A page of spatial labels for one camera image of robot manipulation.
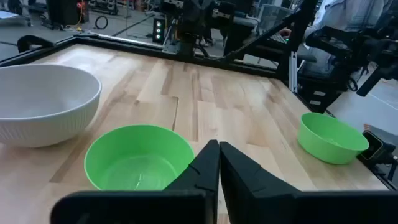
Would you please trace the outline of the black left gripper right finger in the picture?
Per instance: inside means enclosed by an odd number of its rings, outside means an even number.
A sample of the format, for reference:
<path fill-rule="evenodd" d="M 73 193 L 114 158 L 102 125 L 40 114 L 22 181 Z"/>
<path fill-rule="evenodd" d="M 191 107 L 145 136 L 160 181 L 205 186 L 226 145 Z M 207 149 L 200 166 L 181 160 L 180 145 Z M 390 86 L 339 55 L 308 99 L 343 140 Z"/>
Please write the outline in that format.
<path fill-rule="evenodd" d="M 220 148 L 231 223 L 397 224 L 396 191 L 301 191 L 228 142 Z"/>

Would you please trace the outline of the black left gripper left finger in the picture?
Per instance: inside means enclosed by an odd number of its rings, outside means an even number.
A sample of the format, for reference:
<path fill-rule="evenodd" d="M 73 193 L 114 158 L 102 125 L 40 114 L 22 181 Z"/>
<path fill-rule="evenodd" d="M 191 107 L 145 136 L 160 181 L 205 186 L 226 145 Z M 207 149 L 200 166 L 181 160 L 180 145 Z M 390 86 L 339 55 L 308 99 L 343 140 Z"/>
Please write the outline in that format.
<path fill-rule="evenodd" d="M 158 191 L 80 191 L 61 198 L 51 223 L 216 223 L 220 145 L 210 140 L 188 167 Z"/>

